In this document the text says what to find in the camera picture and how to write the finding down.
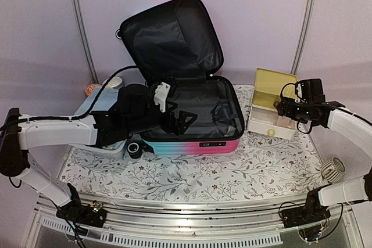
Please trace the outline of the yellow top drawer box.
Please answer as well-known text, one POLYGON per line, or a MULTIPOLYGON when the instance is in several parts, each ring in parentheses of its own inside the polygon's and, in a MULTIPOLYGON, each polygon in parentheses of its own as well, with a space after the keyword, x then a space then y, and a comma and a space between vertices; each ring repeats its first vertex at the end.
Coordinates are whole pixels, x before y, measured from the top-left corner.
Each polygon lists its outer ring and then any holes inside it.
POLYGON ((247 130, 258 134, 292 140, 295 129, 281 128, 275 125, 278 112, 276 105, 281 101, 280 95, 295 98, 294 84, 297 76, 263 68, 256 69, 255 88, 247 130))

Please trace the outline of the pale blue denim garment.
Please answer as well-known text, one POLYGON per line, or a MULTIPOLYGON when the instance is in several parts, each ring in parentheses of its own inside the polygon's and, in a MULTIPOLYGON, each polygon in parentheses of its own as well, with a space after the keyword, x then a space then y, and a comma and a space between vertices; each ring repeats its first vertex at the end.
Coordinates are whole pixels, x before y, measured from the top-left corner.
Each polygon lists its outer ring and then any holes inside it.
MULTIPOLYGON (((94 101, 95 97, 97 96, 98 92, 101 88, 95 88, 92 93, 86 97, 84 102, 80 105, 80 107, 74 113, 75 115, 81 115, 85 113, 91 103, 94 101)), ((119 90, 118 89, 107 89, 105 88, 103 92, 100 94, 98 100, 94 104, 93 111, 108 111, 110 107, 117 101, 119 90)))

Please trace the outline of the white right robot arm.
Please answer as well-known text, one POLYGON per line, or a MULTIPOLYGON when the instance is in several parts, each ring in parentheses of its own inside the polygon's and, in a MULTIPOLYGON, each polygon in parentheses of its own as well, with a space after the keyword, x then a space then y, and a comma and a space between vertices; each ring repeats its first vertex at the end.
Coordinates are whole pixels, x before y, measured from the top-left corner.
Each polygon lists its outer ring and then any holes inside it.
MULTIPOLYGON (((326 101, 321 79, 314 78, 293 84, 294 98, 280 95, 274 102, 278 115, 288 117, 297 124, 322 126, 342 135, 367 155, 371 155, 371 122, 348 110, 345 105, 326 101)), ((371 174, 347 180, 329 182, 328 185, 310 190, 304 206, 279 212, 285 228, 297 227, 330 217, 333 204, 362 203, 371 201, 371 174)))

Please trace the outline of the pink and teal kids suitcase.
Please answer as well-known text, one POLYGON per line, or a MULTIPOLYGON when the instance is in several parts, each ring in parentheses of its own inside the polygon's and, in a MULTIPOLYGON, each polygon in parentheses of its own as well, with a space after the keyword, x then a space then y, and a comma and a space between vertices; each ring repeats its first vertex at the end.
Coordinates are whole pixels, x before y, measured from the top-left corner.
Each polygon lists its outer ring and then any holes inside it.
POLYGON ((233 152, 245 129, 232 83, 217 75, 223 52, 201 0, 171 0, 129 17, 117 36, 123 41, 146 84, 174 77, 178 87, 168 100, 197 114, 183 135, 161 128, 140 137, 156 155, 233 152))

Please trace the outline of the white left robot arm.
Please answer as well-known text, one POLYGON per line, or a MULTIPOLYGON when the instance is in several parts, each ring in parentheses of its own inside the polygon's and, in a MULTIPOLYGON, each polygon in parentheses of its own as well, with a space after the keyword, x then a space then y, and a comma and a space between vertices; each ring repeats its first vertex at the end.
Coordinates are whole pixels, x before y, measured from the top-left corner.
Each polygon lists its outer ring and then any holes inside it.
POLYGON ((108 212, 99 202, 83 205, 76 188, 54 179, 29 150, 73 144, 101 148, 157 128, 182 135, 198 116, 183 110, 174 113, 178 105, 168 97, 175 90, 172 81, 159 81, 151 87, 130 84, 119 89, 108 110, 95 111, 90 106, 78 116, 28 116, 11 108, 1 126, 1 174, 17 178, 49 198, 56 216, 69 225, 102 228, 108 212))

